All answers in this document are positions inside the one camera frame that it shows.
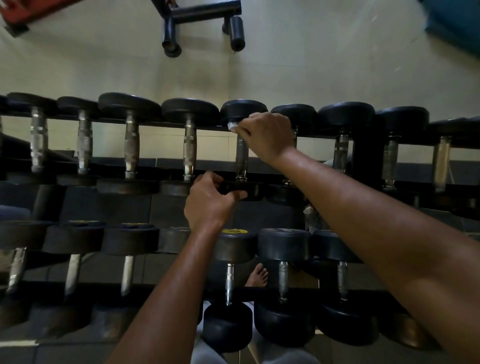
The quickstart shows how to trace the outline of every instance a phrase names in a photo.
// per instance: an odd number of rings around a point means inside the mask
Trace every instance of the white pants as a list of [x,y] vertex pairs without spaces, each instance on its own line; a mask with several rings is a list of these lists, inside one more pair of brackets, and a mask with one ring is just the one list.
[[[209,305],[209,302],[204,302],[204,313]],[[253,313],[253,305],[251,303],[246,303],[246,305]],[[202,340],[203,328],[204,321],[202,319],[197,327],[197,338],[193,347],[191,364],[226,364],[225,359]],[[257,364],[319,364],[318,360],[305,348],[284,348],[267,341],[258,333],[255,324],[253,324],[252,340],[248,344],[248,348]]]

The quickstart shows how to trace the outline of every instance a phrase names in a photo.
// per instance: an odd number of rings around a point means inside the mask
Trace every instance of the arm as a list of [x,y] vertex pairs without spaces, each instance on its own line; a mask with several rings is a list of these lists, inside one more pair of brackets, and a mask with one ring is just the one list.
[[185,204],[192,232],[185,247],[157,284],[107,364],[190,363],[198,310],[212,251],[236,201],[246,192],[221,195],[222,178],[199,176]]
[[236,132],[302,190],[332,230],[446,349],[478,360],[478,242],[302,154],[293,146],[284,116],[253,114]]

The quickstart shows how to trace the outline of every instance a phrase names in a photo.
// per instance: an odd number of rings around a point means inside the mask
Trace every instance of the bare foot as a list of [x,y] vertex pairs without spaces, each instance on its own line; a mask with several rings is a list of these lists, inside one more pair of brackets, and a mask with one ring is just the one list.
[[264,268],[264,265],[260,263],[257,264],[253,272],[250,273],[250,277],[248,277],[245,287],[265,287],[267,286],[267,281],[268,272]]

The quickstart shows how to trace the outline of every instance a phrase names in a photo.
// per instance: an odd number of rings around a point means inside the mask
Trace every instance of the hand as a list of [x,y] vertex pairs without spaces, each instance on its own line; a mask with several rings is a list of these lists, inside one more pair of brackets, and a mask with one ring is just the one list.
[[217,189],[222,182],[223,178],[210,170],[195,179],[183,210],[192,231],[209,222],[222,228],[235,202],[247,197],[246,191],[220,194]]
[[239,122],[232,131],[245,139],[248,147],[272,167],[284,151],[295,148],[290,120],[280,114],[256,112]]

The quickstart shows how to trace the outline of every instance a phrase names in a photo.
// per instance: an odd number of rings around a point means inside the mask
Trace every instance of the forearm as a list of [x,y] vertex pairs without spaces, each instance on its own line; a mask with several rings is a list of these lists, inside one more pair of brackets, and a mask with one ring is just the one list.
[[198,310],[221,222],[190,237],[143,305],[107,363],[190,363]]
[[274,167],[443,345],[478,350],[465,339],[480,334],[477,242],[298,151]]

